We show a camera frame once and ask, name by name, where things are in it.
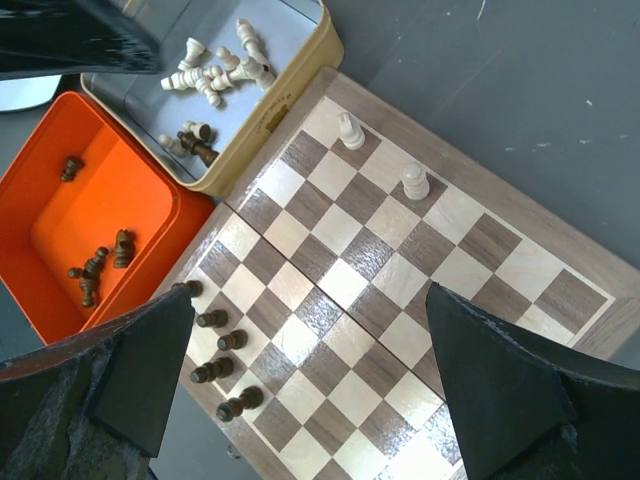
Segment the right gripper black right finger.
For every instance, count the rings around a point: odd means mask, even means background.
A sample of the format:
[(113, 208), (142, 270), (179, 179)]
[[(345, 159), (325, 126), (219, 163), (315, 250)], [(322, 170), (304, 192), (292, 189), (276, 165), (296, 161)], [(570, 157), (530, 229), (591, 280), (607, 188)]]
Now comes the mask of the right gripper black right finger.
[(636, 479), (639, 373), (434, 283), (430, 335), (470, 479)]

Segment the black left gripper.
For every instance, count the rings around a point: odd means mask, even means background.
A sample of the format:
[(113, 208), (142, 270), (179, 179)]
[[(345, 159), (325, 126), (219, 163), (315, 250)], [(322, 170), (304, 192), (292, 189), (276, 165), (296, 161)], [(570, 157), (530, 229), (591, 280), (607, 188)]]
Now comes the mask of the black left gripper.
[(3, 1), (1, 78), (156, 74), (160, 44), (110, 1)]

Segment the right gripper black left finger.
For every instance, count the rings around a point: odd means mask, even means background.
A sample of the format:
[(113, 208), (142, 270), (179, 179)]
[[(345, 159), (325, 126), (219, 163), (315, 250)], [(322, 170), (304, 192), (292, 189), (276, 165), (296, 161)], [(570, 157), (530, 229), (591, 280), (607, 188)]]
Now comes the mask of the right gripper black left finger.
[(186, 288), (1, 364), (4, 479), (143, 479), (158, 456), (194, 308)]

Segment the dark pawn placed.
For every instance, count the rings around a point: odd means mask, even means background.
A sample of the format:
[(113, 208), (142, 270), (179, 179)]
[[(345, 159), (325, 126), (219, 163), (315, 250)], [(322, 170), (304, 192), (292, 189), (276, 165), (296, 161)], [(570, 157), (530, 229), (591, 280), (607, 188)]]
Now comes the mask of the dark pawn placed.
[(229, 398), (218, 405), (216, 417), (225, 423), (240, 417), (246, 410), (257, 409), (264, 400), (263, 391), (257, 386), (245, 388), (238, 397)]
[(201, 281), (199, 280), (186, 280), (184, 282), (177, 282), (174, 283), (171, 288), (175, 289), (175, 288), (186, 288), (189, 292), (189, 296), (191, 298), (195, 298), (200, 296), (203, 291), (204, 291), (204, 287)]
[(201, 328), (222, 328), (227, 323), (228, 314), (220, 309), (204, 312), (196, 317), (196, 324)]
[(190, 374), (190, 380), (197, 384), (213, 382), (229, 377), (233, 371), (233, 360), (229, 357), (219, 357), (196, 367)]
[(217, 340), (217, 347), (221, 351), (242, 349), (248, 341), (248, 334), (242, 329), (233, 330), (222, 335)]

